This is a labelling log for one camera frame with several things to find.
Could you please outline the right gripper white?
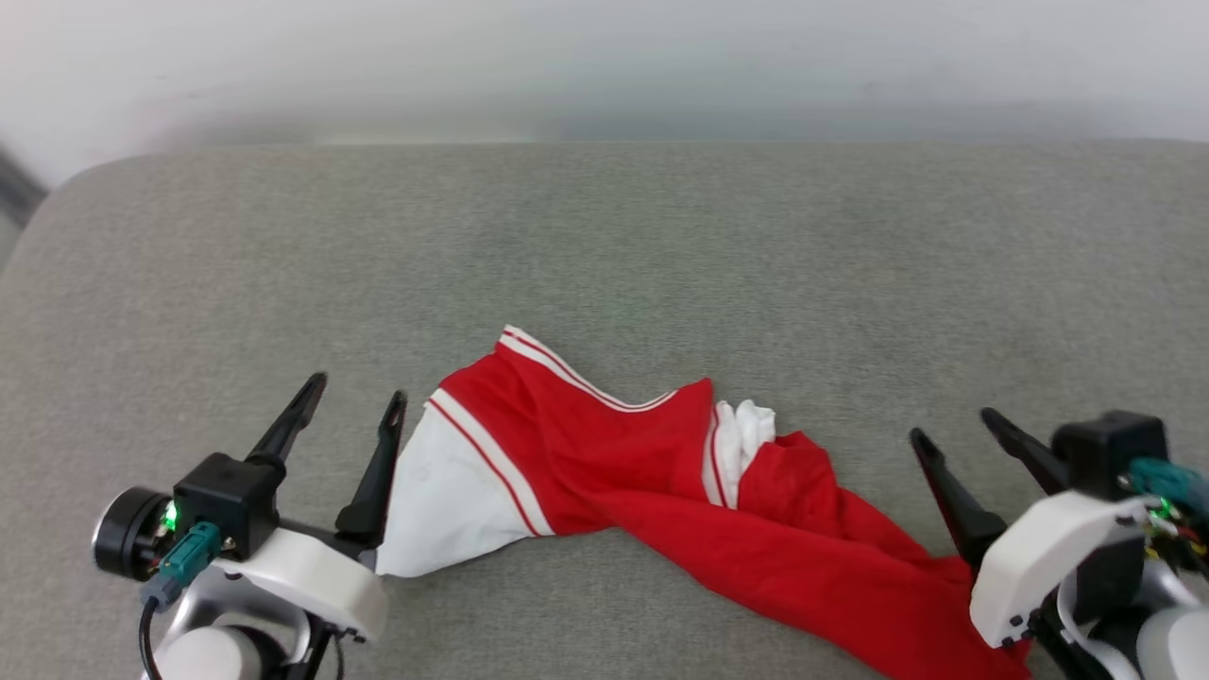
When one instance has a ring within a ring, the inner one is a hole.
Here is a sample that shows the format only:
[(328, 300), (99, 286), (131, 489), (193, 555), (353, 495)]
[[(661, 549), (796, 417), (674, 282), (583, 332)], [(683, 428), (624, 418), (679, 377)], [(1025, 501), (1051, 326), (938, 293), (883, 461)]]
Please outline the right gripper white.
[(980, 569), (970, 620), (990, 646), (1002, 647), (1023, 636), (1024, 624), (1016, 617), (1028, 620), (1093, 551), (1143, 537), (1151, 499), (1103, 501), (1068, 491), (1069, 465), (1045, 442), (993, 407), (980, 409), (980, 422), (1049, 495), (1011, 526), (973, 499), (922, 430), (910, 431), (910, 443), (959, 557)]

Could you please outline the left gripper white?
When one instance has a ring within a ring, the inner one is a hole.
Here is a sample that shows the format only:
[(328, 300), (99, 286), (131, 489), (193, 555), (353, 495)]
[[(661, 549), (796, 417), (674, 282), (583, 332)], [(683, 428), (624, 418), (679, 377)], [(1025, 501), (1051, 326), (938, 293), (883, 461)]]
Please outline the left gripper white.
[[(326, 373), (312, 374), (247, 454), (245, 462), (279, 469), (284, 476), (289, 453), (314, 417), (326, 384)], [(406, 407), (406, 394), (394, 392), (377, 426), (375, 451), (353, 499), (335, 521), (336, 537), (358, 551), (376, 551), (382, 543)], [(216, 558), (213, 567), (245, 576), (259, 590), (370, 642), (378, 641), (384, 630), (389, 605), (382, 580), (372, 569), (314, 536), (278, 528), (250, 558)]]

